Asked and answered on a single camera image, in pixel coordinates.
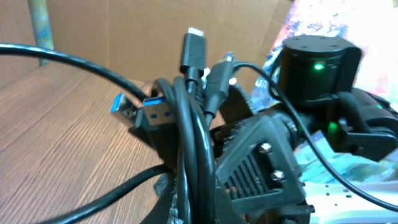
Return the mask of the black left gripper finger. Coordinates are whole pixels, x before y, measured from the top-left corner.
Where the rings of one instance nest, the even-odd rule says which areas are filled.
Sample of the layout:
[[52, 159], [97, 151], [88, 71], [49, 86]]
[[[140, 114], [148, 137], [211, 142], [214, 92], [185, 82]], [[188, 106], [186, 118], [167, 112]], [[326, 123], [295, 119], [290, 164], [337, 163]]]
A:
[[178, 217], [177, 186], [174, 176], [162, 174], [154, 184], [158, 201], [149, 214], [150, 224], [183, 224]]

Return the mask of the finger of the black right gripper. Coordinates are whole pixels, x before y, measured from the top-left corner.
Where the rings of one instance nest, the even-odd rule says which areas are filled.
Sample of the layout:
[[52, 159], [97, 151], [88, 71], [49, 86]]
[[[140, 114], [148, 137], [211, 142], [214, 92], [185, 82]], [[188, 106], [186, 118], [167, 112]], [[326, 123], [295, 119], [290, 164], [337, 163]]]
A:
[[249, 95], [238, 84], [230, 85], [228, 97], [222, 102], [219, 111], [225, 123], [233, 123], [254, 115]]

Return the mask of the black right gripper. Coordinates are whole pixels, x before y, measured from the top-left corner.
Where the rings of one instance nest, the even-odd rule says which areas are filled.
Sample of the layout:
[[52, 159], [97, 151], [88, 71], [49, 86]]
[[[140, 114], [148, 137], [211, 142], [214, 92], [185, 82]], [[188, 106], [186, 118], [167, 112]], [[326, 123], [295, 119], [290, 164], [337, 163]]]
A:
[[293, 149], [299, 134], [281, 111], [259, 113], [218, 128], [224, 141], [216, 175], [247, 223], [309, 224], [315, 207], [305, 201]]

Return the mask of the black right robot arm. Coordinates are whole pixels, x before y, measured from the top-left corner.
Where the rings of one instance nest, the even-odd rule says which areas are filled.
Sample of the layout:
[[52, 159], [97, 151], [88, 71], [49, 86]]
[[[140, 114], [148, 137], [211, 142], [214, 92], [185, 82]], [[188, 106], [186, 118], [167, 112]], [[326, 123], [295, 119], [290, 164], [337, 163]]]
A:
[[[229, 133], [216, 164], [215, 212], [221, 223], [396, 223], [397, 183], [353, 185], [312, 140], [321, 131], [335, 152], [380, 161], [397, 149], [397, 113], [353, 86], [362, 51], [340, 37], [301, 35], [284, 43], [279, 78], [249, 62], [216, 64]], [[243, 95], [226, 99], [229, 79], [250, 68], [269, 81], [278, 104], [253, 113]]]

